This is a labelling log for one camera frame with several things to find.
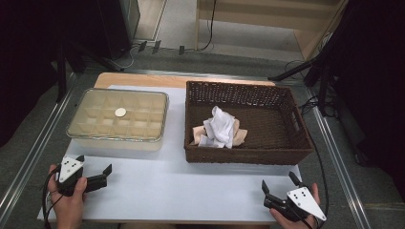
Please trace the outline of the white table mat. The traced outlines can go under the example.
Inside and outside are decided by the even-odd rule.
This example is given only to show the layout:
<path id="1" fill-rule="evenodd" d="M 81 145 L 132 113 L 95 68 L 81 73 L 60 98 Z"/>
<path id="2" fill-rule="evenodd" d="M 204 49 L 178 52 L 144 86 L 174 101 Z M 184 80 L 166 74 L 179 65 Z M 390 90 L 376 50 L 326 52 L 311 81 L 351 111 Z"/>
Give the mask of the white table mat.
<path id="1" fill-rule="evenodd" d="M 112 165 L 107 186 L 88 194 L 84 219 L 101 222 L 269 224 L 262 180 L 277 198 L 294 189 L 298 164 L 186 160 L 186 88 L 115 87 L 84 93 L 67 134 L 67 156 L 84 173 Z"/>

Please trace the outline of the person's right hand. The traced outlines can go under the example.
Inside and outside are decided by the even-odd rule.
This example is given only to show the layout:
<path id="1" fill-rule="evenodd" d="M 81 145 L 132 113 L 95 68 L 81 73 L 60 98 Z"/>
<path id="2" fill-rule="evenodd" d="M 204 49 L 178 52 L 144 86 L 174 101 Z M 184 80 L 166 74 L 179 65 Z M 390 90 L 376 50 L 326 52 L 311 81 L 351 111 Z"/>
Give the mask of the person's right hand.
<path id="1" fill-rule="evenodd" d="M 305 200 L 302 210 L 309 210 L 305 219 L 291 221 L 286 219 L 277 209 L 270 208 L 269 212 L 283 229 L 319 229 L 321 224 L 317 217 L 321 217 L 319 189 L 316 183 L 311 185 L 312 200 Z"/>

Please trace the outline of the black cabinet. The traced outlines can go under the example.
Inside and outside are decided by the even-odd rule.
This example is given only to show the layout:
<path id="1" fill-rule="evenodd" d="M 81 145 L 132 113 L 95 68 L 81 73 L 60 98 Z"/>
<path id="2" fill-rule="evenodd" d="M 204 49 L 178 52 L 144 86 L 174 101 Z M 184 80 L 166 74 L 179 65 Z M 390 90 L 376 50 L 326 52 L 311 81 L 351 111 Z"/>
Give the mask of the black cabinet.
<path id="1" fill-rule="evenodd" d="M 106 56 L 119 58 L 130 50 L 140 20 L 138 0 L 97 0 L 106 42 Z"/>

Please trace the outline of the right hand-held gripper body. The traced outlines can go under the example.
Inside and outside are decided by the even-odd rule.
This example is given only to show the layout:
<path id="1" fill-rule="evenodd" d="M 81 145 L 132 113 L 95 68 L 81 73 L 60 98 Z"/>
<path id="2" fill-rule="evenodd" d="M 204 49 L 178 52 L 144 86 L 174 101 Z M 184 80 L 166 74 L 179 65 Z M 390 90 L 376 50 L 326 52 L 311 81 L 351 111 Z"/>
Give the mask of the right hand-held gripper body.
<path id="1" fill-rule="evenodd" d="M 265 195 L 264 206 L 268 209 L 277 209 L 286 219 L 298 221 L 309 215 L 309 210 L 302 210 L 305 200 L 312 200 L 312 194 L 307 187 L 302 187 L 287 192 L 286 199 L 277 198 L 269 192 Z M 321 217 L 317 217 L 317 219 L 322 221 L 327 219 L 322 210 Z"/>

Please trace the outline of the light wooden shelf unit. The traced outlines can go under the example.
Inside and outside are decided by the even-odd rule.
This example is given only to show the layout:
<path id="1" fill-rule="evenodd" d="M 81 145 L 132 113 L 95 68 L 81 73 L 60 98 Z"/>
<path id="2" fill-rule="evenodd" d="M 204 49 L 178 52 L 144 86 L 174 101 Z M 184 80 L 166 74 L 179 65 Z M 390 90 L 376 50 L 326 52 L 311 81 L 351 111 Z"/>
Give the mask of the light wooden shelf unit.
<path id="1" fill-rule="evenodd" d="M 349 0 L 196 0 L 195 43 L 201 19 L 292 29 L 305 60 L 339 24 Z"/>

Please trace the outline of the black tripod stand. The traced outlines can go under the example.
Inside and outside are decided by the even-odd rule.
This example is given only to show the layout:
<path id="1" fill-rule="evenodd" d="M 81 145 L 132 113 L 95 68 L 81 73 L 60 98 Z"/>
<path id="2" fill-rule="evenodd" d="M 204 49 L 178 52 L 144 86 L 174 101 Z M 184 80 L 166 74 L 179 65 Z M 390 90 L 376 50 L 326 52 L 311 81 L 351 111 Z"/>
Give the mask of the black tripod stand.
<path id="1" fill-rule="evenodd" d="M 86 70 L 85 62 L 82 55 L 86 55 L 93 59 L 96 63 L 103 66 L 110 72 L 123 72 L 124 69 L 115 67 L 113 64 L 107 62 L 102 57 L 91 52 L 81 44 L 71 41 L 60 41 L 57 47 L 56 53 L 56 65 L 57 65 L 57 84 L 58 84 L 58 96 L 57 102 L 60 102 L 62 98 L 67 94 L 67 74 L 66 64 L 69 64 L 74 73 L 83 73 Z"/>

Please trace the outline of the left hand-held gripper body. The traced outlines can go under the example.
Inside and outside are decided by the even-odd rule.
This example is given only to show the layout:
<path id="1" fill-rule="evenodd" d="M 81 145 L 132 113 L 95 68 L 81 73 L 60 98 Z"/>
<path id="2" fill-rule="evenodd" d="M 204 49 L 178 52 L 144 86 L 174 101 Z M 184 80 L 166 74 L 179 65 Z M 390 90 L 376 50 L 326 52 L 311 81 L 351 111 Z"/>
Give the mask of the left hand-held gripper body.
<path id="1" fill-rule="evenodd" d="M 60 163 L 58 178 L 56 179 L 57 191 L 65 197 L 71 197 L 77 183 L 82 178 L 84 162 L 75 158 L 64 156 Z"/>

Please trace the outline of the white sock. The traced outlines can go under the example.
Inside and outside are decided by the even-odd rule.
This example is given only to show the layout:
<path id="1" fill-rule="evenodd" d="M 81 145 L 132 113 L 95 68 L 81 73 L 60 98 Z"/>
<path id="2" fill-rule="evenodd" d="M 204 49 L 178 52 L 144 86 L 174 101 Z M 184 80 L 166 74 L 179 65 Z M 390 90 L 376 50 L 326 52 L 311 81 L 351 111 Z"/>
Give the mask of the white sock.
<path id="1" fill-rule="evenodd" d="M 198 143 L 199 147 L 211 147 L 211 148 L 223 148 L 222 142 L 216 140 L 215 138 L 211 139 L 207 135 L 201 135 L 200 142 Z"/>
<path id="2" fill-rule="evenodd" d="M 212 117 L 203 122 L 206 135 L 222 142 L 224 147 L 231 149 L 233 141 L 233 124 L 235 117 L 224 112 L 218 106 L 212 109 Z"/>

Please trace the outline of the brown woven basket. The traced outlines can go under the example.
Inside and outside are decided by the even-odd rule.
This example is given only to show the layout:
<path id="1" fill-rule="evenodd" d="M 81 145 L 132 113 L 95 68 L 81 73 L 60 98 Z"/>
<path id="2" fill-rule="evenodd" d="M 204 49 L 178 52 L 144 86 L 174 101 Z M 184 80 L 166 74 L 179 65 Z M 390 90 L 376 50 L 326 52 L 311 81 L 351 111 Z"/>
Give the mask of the brown woven basket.
<path id="1" fill-rule="evenodd" d="M 247 130 L 243 144 L 230 149 L 191 144 L 193 129 L 211 116 L 214 107 L 240 121 Z M 313 151 L 313 145 L 289 88 L 188 81 L 184 150 L 189 162 L 295 165 Z"/>

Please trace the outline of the black metal stand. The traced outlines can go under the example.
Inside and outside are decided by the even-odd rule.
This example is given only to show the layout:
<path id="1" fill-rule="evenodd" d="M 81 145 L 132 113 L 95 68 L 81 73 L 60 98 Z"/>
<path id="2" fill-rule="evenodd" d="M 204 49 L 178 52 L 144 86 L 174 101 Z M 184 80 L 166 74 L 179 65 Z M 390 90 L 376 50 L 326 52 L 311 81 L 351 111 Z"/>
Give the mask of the black metal stand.
<path id="1" fill-rule="evenodd" d="M 312 87 L 316 82 L 319 84 L 319 92 L 317 95 L 317 106 L 322 116 L 329 116 L 327 113 L 328 103 L 326 101 L 328 83 L 330 81 L 330 51 L 320 51 L 315 57 L 308 61 L 304 61 L 297 67 L 281 73 L 277 76 L 270 76 L 270 81 L 282 81 L 291 77 L 303 70 L 309 69 L 307 75 L 304 77 L 304 83 L 307 87 Z"/>

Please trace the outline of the person's left hand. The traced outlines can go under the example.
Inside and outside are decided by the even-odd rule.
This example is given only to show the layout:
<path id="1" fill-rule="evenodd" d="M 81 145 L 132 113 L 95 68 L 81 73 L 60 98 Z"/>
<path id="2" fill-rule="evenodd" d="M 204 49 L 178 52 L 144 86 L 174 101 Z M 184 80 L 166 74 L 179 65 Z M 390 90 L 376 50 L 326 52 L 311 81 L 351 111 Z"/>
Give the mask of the person's left hand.
<path id="1" fill-rule="evenodd" d="M 75 185 L 74 193 L 71 197 L 63 197 L 57 191 L 54 176 L 48 182 L 48 191 L 51 195 L 53 210 L 56 215 L 57 229 L 80 229 L 84 212 L 85 189 L 87 178 L 81 177 Z"/>

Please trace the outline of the dark curtain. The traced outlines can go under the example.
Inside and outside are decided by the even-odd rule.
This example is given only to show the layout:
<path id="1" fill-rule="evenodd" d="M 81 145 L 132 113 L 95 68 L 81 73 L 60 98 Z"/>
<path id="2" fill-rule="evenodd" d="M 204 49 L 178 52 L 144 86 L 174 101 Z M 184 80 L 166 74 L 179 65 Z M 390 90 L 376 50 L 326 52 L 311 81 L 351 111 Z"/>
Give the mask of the dark curtain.
<path id="1" fill-rule="evenodd" d="M 0 147 L 57 84 L 58 44 L 90 1 L 0 0 Z"/>
<path id="2" fill-rule="evenodd" d="M 355 147 L 405 200 L 405 0 L 349 0 L 324 51 L 363 134 Z"/>

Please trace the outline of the metal rail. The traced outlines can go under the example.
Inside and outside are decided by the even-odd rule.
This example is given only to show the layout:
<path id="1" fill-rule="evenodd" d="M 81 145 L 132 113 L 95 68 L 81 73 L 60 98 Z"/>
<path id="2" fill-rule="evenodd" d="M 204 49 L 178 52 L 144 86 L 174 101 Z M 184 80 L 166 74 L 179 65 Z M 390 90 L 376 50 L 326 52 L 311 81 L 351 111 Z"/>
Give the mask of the metal rail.
<path id="1" fill-rule="evenodd" d="M 349 205 L 349 208 L 351 209 L 357 229 L 372 229 L 363 203 L 352 183 L 352 178 L 349 174 L 349 171 L 347 170 L 343 157 L 341 156 L 339 148 L 336 144 L 335 138 L 330 130 L 327 118 L 321 114 L 318 105 L 313 106 L 312 110 L 316 117 L 328 152 L 330 154 L 333 167 L 341 184 L 346 201 Z"/>
<path id="2" fill-rule="evenodd" d="M 76 73 L 68 76 L 68 92 L 60 102 L 55 101 L 56 86 L 42 94 L 11 139 L 0 147 L 0 216 L 10 211 L 19 199 L 41 148 L 46 145 L 51 129 L 64 112 L 77 79 Z"/>

